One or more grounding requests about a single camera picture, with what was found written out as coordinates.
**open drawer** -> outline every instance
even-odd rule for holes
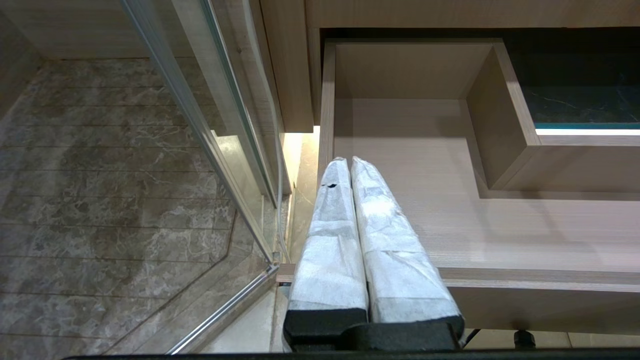
[[[545,146],[500,40],[325,45],[319,174],[377,166],[467,327],[637,333],[640,202],[492,190]]]

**black cable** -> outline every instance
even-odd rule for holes
[[[467,339],[465,340],[465,344],[462,346],[462,348],[465,348],[467,346],[467,344],[473,340],[475,338],[475,336],[477,335],[478,332],[480,332],[481,329],[474,329],[468,336]]]

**white wrapped object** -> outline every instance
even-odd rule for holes
[[[371,320],[416,322],[460,315],[378,169],[354,156],[351,178]]]
[[[367,310],[368,306],[349,167],[345,159],[336,158],[318,189],[289,310]]]

